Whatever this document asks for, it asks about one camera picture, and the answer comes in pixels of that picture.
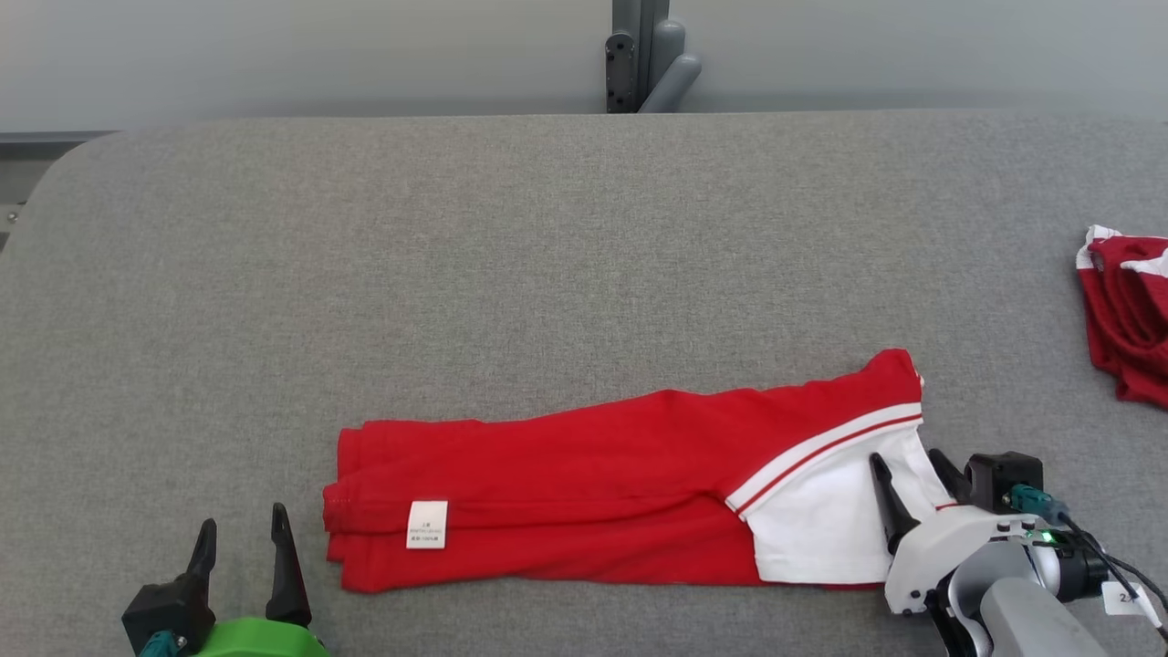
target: gray table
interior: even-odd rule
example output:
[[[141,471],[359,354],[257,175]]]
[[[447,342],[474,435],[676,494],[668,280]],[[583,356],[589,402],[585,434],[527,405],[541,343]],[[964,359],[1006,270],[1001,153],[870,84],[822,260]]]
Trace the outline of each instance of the gray table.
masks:
[[[1168,233],[1168,127],[989,112],[271,119],[116,134],[0,254],[5,655],[128,655],[220,526],[262,614],[287,504],[334,655],[939,653],[878,593],[486,581],[324,559],[338,429],[851,371],[904,346],[929,447],[1016,449],[1168,582],[1168,415],[1087,362],[1084,228]],[[1072,610],[1115,655],[1155,634]]]

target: teal connector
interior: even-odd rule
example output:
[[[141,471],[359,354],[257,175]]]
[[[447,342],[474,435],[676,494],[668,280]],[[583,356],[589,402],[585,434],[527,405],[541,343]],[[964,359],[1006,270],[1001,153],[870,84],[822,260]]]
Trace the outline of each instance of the teal connector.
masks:
[[[138,657],[179,657],[179,643],[169,630],[154,632]]]
[[[1010,489],[1010,506],[1022,513],[1034,513],[1055,526],[1063,525],[1063,516],[1071,516],[1071,510],[1065,504],[1026,484]]]

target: metal bracket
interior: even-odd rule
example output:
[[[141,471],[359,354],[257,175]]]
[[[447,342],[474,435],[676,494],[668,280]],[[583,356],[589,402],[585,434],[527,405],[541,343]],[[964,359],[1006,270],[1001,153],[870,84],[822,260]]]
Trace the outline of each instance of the metal bracket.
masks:
[[[676,111],[702,71],[684,49],[686,28],[669,19],[669,0],[613,0],[605,41],[609,112]]]
[[[637,106],[637,46],[624,32],[604,42],[604,75],[609,88],[609,113],[632,112]]]

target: clothing label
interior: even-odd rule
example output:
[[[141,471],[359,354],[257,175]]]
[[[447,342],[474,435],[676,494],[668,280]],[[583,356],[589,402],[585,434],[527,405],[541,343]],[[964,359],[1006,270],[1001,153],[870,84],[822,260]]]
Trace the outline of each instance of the clothing label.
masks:
[[[1140,585],[1132,585],[1140,599],[1147,597]],[[1103,608],[1108,616],[1142,616],[1143,607],[1140,600],[1132,600],[1132,594],[1127,593],[1124,585],[1108,580],[1103,583]]]
[[[442,549],[446,547],[446,503],[415,502],[405,526],[406,549]]]

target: red garment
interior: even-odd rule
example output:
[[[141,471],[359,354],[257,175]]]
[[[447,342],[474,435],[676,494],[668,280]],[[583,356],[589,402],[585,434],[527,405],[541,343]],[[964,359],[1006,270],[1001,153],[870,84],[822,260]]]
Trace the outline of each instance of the red garment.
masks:
[[[1168,408],[1168,238],[1092,226],[1076,265],[1092,365],[1119,399]]]
[[[889,560],[868,455],[884,455],[918,518],[950,502],[919,423],[919,378],[899,350],[798,387],[666,390],[517,422],[368,423],[342,433],[325,489],[329,559],[363,592],[507,575],[878,582]],[[433,499],[449,500],[446,547],[406,549],[412,503]]]

